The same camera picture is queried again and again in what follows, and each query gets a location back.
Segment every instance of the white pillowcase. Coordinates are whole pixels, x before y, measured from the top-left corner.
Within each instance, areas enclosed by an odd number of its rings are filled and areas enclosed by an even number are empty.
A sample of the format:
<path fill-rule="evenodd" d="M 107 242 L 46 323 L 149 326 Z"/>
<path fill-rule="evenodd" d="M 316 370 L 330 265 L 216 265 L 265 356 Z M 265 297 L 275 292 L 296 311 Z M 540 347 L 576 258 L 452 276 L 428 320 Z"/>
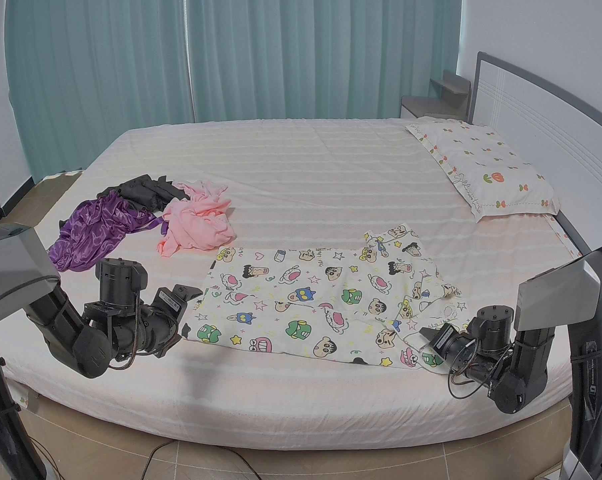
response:
<path fill-rule="evenodd" d="M 441 165 L 477 222 L 485 216 L 559 212 L 550 183 L 488 126 L 417 120 L 406 129 Z"/>

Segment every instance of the bed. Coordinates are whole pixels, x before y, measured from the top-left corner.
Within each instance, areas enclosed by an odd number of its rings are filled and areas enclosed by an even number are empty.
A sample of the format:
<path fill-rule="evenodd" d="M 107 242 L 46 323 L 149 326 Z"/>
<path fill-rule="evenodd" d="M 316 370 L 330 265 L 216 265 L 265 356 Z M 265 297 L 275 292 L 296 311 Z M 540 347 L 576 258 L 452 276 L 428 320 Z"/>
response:
<path fill-rule="evenodd" d="M 523 124 L 511 118 L 517 112 L 503 102 L 509 101 L 507 87 L 516 87 L 521 73 L 495 62 L 487 57 L 478 62 L 478 67 L 483 63 L 496 71 L 482 69 L 485 76 L 480 76 L 478 69 L 475 86 L 480 91 L 473 100 L 473 117 L 510 140 L 513 127 Z M 508 86 L 502 72 L 516 83 Z M 489 85 L 500 89 L 481 92 Z M 518 115 L 526 120 L 524 113 Z M 555 118 L 552 114 L 549 121 Z M 472 310 L 496 303 L 514 307 L 520 282 L 571 260 L 543 216 L 475 223 L 444 172 L 405 131 L 406 123 L 256 120 L 132 130 L 88 167 L 36 231 L 47 247 L 58 236 L 58 221 L 81 201 L 138 174 L 167 174 L 176 180 L 210 179 L 228 185 L 236 244 L 247 248 L 358 248 L 366 230 L 406 221 Z M 512 140 L 514 149 L 526 147 Z M 530 151 L 521 153 L 527 156 Z M 563 198 L 562 185 L 552 176 Z M 560 218 L 566 229 L 573 208 L 568 201 L 568 217 Z M 581 226 L 586 235 L 571 228 L 571 236 L 584 248 L 593 231 Z M 161 286 L 200 285 L 216 256 L 181 251 L 161 258 L 155 250 L 159 236 L 158 229 L 128 236 L 112 254 L 145 266 L 146 300 Z M 77 307 L 98 298 L 93 271 L 66 272 L 62 283 Z M 191 311 L 188 308 L 184 321 Z M 484 393 L 453 399 L 446 378 L 423 369 L 406 372 L 277 354 L 255 357 L 186 340 L 161 360 L 143 358 L 127 371 L 108 371 L 87 380 L 50 356 L 23 312 L 0 323 L 6 375 L 45 396 L 150 433 L 256 449 L 374 449 L 480 435 L 567 396 L 568 350 L 567 331 L 559 328 L 548 361 L 547 388 L 520 413 L 505 415 Z"/>

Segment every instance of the purple satin garment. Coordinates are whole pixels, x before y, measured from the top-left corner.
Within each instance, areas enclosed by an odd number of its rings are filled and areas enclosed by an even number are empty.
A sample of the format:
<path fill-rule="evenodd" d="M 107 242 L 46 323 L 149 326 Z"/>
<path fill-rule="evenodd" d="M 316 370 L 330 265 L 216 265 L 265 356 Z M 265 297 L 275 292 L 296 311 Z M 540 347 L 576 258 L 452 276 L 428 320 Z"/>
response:
<path fill-rule="evenodd" d="M 162 218 L 146 209 L 130 208 L 113 190 L 108 196 L 79 204 L 48 254 L 58 272 L 83 272 L 112 252 L 126 234 L 154 228 L 161 222 Z"/>

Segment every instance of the pink garment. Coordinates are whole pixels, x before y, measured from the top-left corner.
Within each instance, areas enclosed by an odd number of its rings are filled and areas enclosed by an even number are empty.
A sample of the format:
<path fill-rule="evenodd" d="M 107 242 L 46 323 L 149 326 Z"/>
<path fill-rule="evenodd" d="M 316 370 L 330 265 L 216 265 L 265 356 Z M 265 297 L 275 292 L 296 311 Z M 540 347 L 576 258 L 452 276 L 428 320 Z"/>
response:
<path fill-rule="evenodd" d="M 179 247 L 215 249 L 236 238 L 225 214 L 231 201 L 221 198 L 226 186 L 211 181 L 174 186 L 185 191 L 189 201 L 174 198 L 166 206 L 163 220 L 169 223 L 168 234 L 156 248 L 161 256 L 170 257 Z"/>

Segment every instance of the curtain fold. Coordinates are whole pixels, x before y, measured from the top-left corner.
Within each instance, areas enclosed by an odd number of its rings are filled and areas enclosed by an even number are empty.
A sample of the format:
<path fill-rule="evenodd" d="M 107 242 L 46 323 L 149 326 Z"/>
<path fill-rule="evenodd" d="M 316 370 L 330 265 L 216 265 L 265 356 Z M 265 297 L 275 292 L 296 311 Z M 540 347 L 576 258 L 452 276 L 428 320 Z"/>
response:
<path fill-rule="evenodd" d="M 398 117 L 456 71 L 461 0 L 187 0 L 199 121 Z"/>
<path fill-rule="evenodd" d="M 34 180 L 121 133 L 194 119 L 183 0 L 7 0 L 10 101 Z"/>

